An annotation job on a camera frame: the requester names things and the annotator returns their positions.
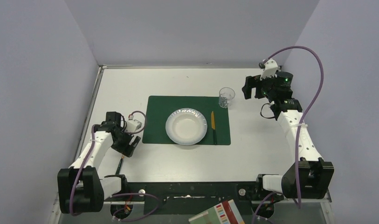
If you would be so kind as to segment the gold fork black handle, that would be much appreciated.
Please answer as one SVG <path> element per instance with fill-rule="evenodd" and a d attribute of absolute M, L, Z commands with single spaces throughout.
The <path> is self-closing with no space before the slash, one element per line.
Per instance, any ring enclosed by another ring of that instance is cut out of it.
<path fill-rule="evenodd" d="M 123 162 L 124 162 L 124 155 L 122 155 L 121 159 L 119 160 L 119 163 L 115 172 L 116 175 L 120 174 Z"/>

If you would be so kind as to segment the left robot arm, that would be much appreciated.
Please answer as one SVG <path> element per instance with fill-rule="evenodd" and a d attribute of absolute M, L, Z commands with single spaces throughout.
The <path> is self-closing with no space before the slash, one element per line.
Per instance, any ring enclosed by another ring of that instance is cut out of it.
<path fill-rule="evenodd" d="M 99 167 L 109 149 L 131 157 L 141 138 L 144 124 L 130 114 L 124 119 L 118 112 L 107 112 L 105 121 L 91 127 L 91 137 L 78 158 L 57 174 L 60 210 L 73 216 L 99 212 L 106 199 L 127 193 L 125 175 L 100 176 Z"/>

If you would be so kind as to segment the gold knife black handle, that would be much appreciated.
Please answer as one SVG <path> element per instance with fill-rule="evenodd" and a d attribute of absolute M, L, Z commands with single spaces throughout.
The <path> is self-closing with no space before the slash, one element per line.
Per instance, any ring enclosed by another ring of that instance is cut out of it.
<path fill-rule="evenodd" d="M 211 112 L 211 127 L 212 127 L 212 130 L 213 130 L 214 145 L 217 145 L 217 135 L 216 135 L 216 126 L 215 126 L 214 111 Z"/>

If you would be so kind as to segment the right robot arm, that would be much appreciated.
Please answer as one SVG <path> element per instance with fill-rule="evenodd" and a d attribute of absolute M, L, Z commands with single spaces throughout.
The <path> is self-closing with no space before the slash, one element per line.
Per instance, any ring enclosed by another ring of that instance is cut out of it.
<path fill-rule="evenodd" d="M 286 198 L 322 199 L 331 182 L 334 166 L 316 149 L 299 101 L 293 98 L 293 74 L 277 72 L 274 76 L 248 76 L 242 88 L 245 99 L 266 98 L 294 156 L 293 165 L 283 175 L 259 174 L 257 191 L 276 192 Z"/>

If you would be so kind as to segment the white plate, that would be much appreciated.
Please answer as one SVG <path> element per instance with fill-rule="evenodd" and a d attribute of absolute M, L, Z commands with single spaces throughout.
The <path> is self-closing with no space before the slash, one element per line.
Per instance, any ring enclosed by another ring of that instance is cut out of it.
<path fill-rule="evenodd" d="M 192 108 L 175 110 L 165 123 L 165 131 L 169 139 L 182 146 L 199 143 L 205 137 L 207 128 L 205 116 Z"/>

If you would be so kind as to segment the clear plastic cup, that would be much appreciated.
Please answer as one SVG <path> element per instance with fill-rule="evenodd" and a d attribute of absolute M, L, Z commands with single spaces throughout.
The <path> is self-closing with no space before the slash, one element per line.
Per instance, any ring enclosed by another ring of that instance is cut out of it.
<path fill-rule="evenodd" d="M 235 98 L 235 91 L 229 87 L 223 87 L 219 91 L 219 106 L 228 108 L 231 101 Z"/>

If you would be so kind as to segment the green placemat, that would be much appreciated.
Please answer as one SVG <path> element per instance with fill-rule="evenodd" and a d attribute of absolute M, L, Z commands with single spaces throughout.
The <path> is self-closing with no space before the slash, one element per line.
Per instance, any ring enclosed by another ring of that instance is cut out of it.
<path fill-rule="evenodd" d="M 211 128 L 212 112 L 214 112 L 217 145 L 231 144 L 228 109 L 219 106 L 218 97 L 205 96 L 150 96 L 142 142 L 145 144 L 173 144 L 174 142 L 166 133 L 165 124 L 174 111 L 183 108 L 195 109 L 205 116 L 207 133 L 198 143 L 199 145 L 214 144 Z"/>

